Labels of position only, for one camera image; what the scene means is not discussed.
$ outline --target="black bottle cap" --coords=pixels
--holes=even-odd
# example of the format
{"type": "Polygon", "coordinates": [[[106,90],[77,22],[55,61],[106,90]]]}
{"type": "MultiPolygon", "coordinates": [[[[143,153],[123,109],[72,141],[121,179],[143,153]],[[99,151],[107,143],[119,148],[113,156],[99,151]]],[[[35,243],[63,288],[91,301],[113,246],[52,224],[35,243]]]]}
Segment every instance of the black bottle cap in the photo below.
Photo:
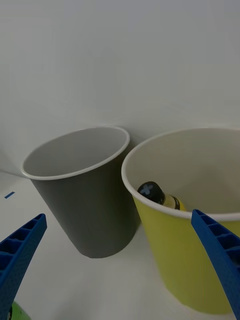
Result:
{"type": "Polygon", "coordinates": [[[138,189],[142,196],[162,205],[165,201],[165,194],[156,182],[148,181],[143,183],[138,189]]]}

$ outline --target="bottle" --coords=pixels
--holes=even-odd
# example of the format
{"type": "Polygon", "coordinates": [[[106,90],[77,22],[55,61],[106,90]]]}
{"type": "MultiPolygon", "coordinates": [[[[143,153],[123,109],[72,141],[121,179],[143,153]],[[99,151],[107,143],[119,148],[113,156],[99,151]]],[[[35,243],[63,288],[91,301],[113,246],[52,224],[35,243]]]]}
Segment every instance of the bottle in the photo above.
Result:
{"type": "Polygon", "coordinates": [[[156,202],[162,206],[186,211],[183,203],[175,196],[165,194],[156,182],[148,181],[143,183],[137,190],[145,198],[156,202]]]}

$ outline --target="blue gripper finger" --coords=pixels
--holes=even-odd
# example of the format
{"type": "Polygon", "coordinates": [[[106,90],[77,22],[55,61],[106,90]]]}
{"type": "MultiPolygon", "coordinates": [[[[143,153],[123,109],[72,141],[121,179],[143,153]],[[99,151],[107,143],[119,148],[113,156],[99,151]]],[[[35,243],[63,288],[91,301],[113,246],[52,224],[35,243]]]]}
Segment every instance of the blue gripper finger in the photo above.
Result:
{"type": "Polygon", "coordinates": [[[240,320],[240,238],[199,210],[193,210],[191,225],[211,260],[236,319],[240,320]]]}
{"type": "Polygon", "coordinates": [[[47,221],[41,213],[0,242],[0,320],[6,320],[47,221]]]}

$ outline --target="green object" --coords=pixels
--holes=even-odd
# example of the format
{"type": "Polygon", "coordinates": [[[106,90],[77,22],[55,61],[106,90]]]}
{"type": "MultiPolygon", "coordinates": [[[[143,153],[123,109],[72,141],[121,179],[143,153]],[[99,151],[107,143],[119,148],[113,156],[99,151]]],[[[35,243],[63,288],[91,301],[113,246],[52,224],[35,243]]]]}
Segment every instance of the green object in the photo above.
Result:
{"type": "Polygon", "coordinates": [[[31,318],[16,302],[13,302],[12,307],[8,313],[7,320],[31,320],[31,318]]]}

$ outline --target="white table surface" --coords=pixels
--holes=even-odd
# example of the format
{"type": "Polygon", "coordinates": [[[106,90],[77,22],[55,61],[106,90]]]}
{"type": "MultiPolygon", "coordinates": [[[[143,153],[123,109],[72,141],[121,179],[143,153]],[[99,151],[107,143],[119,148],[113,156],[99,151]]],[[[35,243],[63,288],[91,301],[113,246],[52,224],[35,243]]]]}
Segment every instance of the white table surface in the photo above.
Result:
{"type": "Polygon", "coordinates": [[[29,180],[0,173],[0,239],[40,213],[46,214],[47,230],[15,299],[32,320],[235,319],[180,304],[164,287],[142,226],[121,252],[89,259],[75,249],[29,180]]]}

